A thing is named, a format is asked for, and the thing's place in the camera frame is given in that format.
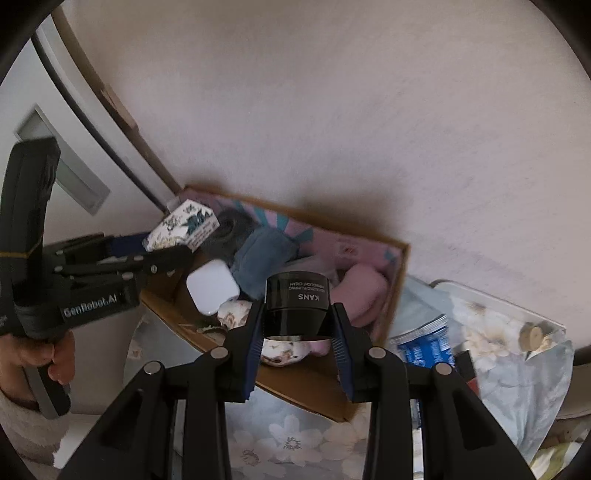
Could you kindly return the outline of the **white fluffy sleeve forearm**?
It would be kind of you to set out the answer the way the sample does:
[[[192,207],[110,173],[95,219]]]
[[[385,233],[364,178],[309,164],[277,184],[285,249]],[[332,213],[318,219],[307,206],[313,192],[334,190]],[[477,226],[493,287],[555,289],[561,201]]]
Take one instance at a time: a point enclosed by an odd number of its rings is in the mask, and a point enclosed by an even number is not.
[[[19,456],[53,466],[54,455],[69,427],[70,415],[47,419],[40,412],[17,405],[1,393],[1,426]]]

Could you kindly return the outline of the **person left hand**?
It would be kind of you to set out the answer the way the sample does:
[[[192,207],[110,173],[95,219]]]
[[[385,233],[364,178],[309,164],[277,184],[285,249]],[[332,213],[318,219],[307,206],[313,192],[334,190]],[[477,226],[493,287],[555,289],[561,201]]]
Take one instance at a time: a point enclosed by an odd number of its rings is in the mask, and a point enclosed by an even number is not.
[[[75,375],[75,339],[68,331],[57,343],[44,344],[12,335],[1,337],[1,391],[13,403],[35,410],[37,402],[24,369],[49,365],[51,380],[69,384]]]

